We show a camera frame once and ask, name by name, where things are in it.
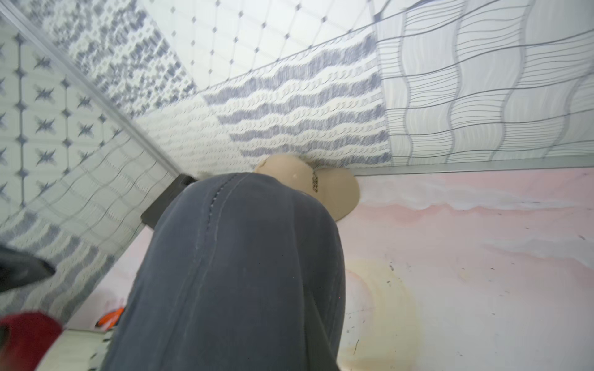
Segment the dark grey baseball cap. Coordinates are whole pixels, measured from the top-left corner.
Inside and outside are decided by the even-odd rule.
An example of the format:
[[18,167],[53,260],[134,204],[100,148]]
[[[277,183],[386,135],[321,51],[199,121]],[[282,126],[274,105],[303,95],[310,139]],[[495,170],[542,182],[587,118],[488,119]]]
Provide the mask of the dark grey baseball cap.
[[337,224],[270,176],[189,185],[160,217],[104,370],[335,370]]

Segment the beige baseball cap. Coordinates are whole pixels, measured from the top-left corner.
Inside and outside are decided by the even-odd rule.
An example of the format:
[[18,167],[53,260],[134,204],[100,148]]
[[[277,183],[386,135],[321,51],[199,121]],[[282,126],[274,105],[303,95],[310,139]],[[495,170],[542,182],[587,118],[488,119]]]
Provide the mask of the beige baseball cap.
[[255,172],[317,199],[335,221],[351,213],[360,201],[360,186],[347,168],[314,169],[291,155],[273,155],[260,162]]

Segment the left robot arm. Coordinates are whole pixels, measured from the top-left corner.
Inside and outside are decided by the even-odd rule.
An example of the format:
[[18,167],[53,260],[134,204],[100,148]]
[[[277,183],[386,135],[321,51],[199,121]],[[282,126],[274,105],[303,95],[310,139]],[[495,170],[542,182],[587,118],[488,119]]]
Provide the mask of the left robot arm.
[[100,370],[113,335],[114,329],[107,332],[68,329],[49,348],[37,371]]

